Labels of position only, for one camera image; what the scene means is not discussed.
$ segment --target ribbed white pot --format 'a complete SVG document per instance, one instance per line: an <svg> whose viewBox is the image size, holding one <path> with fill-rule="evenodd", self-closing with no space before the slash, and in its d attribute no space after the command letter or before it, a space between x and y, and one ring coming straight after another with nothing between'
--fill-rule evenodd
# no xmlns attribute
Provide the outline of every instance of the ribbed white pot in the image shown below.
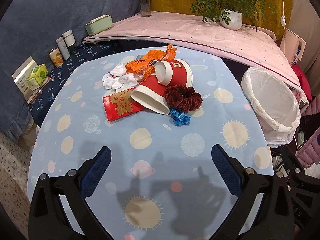
<svg viewBox="0 0 320 240"><path fill-rule="evenodd" d="M225 21L222 21L220 18L220 23L223 27L229 29L229 30L239 30L242 26L242 18L241 13L234 12L227 10L229 12L228 16L230 17L231 21L229 22L229 25L225 23Z"/></svg>

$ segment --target table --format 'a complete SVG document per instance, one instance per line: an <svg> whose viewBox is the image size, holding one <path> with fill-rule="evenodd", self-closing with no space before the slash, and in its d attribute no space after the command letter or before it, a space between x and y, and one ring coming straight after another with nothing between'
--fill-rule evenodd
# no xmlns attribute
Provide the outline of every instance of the table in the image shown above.
<svg viewBox="0 0 320 240"><path fill-rule="evenodd" d="M273 175L258 120L223 61L177 48L176 58L189 63L193 87L203 97L200 109L190 113L190 124L176 127L169 115L149 110L107 121L102 97L113 91L102 86L103 75L150 48L85 62L66 81L41 126L29 168L30 200L42 172L64 175L108 146L111 163L86 202L115 240L206 239L237 199L211 159L213 145L222 145L244 167ZM72 227L81 232L65 198L62 203ZM256 201L243 230L258 206Z"/></svg>
<svg viewBox="0 0 320 240"><path fill-rule="evenodd" d="M82 63L107 55L115 54L114 46L110 42L100 42L99 44L80 45L79 51L65 60L60 67L55 67L48 76L51 80L42 89L36 100L29 105L31 115L35 123L41 127L55 97L71 75L71 73Z"/></svg>

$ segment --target trash can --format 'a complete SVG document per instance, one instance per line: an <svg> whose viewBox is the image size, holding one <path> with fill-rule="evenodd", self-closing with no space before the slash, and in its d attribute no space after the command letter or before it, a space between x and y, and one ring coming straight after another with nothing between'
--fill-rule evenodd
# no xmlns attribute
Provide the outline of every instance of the trash can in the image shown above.
<svg viewBox="0 0 320 240"><path fill-rule="evenodd" d="M292 141L300 124L299 104L287 85L260 67L249 68L241 87L256 113L267 145L277 148Z"/></svg>

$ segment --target blue gripper pad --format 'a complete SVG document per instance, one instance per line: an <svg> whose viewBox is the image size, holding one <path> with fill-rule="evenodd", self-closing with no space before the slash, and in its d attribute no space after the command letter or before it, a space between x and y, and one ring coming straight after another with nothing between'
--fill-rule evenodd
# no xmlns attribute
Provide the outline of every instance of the blue gripper pad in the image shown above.
<svg viewBox="0 0 320 240"><path fill-rule="evenodd" d="M83 199L90 197L111 162L111 151L108 147L100 154L81 181L80 194Z"/></svg>
<svg viewBox="0 0 320 240"><path fill-rule="evenodd" d="M240 198L242 195L241 178L218 145L212 147L211 157L230 193Z"/></svg>

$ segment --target metal screw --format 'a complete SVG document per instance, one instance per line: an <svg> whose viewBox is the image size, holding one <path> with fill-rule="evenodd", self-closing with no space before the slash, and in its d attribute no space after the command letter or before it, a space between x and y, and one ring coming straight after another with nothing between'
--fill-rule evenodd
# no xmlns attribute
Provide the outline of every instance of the metal screw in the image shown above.
<svg viewBox="0 0 320 240"><path fill-rule="evenodd" d="M254 174L254 169L253 168L246 168L245 171L250 175Z"/></svg>
<svg viewBox="0 0 320 240"><path fill-rule="evenodd" d="M42 174L39 176L39 179L45 179L46 177L47 177L47 174L42 173Z"/></svg>
<svg viewBox="0 0 320 240"><path fill-rule="evenodd" d="M276 175L278 178L282 178L283 177L283 173L281 171L277 171Z"/></svg>
<svg viewBox="0 0 320 240"><path fill-rule="evenodd" d="M76 170L70 170L70 171L68 171L68 175L69 175L69 176L74 176L76 173L77 173Z"/></svg>

